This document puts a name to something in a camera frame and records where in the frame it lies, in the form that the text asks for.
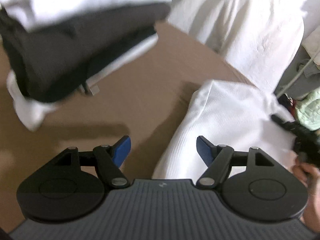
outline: white cable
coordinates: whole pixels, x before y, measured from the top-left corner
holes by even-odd
[[[320,47],[318,51],[314,54],[314,56],[308,61],[307,64],[303,68],[301,68],[295,77],[277,94],[277,98],[280,98],[292,85],[296,82],[296,80],[302,75],[303,71],[313,62],[316,56],[320,53]]]

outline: light green object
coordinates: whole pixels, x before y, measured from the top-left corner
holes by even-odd
[[[299,122],[309,130],[314,131],[320,128],[320,88],[297,103],[296,114]]]

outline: black garment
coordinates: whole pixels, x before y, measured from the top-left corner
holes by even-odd
[[[169,5],[164,3],[122,7],[27,33],[1,10],[0,34],[21,55],[25,70],[20,71],[27,76],[28,93],[39,98],[79,64],[130,33],[164,19],[169,11]]]
[[[26,96],[44,103],[57,102],[83,84],[88,78],[98,73],[112,61],[120,57],[132,47],[136,46],[146,38],[156,34],[154,27],[147,27],[136,31],[118,42],[113,43],[91,59],[78,64],[68,73],[60,75],[60,77],[51,83],[50,87],[44,90],[37,90],[32,87],[29,91],[28,75],[25,72],[25,66],[22,56],[17,52],[15,47],[3,38],[4,49],[7,52],[12,69],[14,70],[19,89]]]

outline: brown bedsheet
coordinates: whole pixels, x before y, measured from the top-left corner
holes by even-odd
[[[23,216],[15,192],[20,182],[68,146],[92,150],[130,135],[132,151],[122,170],[150,178],[186,114],[191,95],[207,79],[249,83],[220,56],[167,24],[143,57],[99,82],[100,93],[78,93],[29,132],[6,90],[9,63],[0,49],[0,227],[12,230]]]

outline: human hand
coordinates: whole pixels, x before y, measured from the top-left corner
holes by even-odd
[[[308,203],[302,222],[314,232],[320,232],[320,171],[316,166],[301,163],[296,158],[292,172],[308,188]]]

